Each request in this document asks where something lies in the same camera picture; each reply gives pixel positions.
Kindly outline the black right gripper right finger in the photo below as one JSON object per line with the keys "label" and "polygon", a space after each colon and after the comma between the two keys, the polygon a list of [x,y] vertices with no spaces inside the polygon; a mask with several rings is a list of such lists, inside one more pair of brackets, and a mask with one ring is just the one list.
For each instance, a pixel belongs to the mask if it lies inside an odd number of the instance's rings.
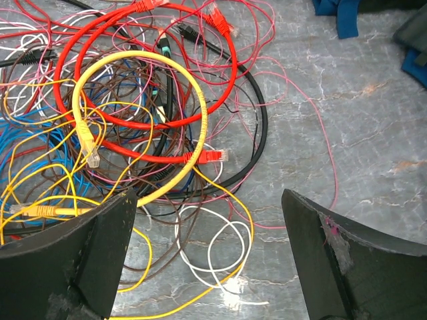
{"label": "black right gripper right finger", "polygon": [[425,319],[426,246],[284,190],[282,210],[310,319]]}

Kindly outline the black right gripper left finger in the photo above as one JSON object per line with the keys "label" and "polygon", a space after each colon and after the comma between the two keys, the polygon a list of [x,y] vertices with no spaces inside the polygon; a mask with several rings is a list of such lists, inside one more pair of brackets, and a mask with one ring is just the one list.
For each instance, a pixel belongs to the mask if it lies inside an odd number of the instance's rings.
{"label": "black right gripper left finger", "polygon": [[107,319],[136,212],[132,190],[1,246],[2,319]]}

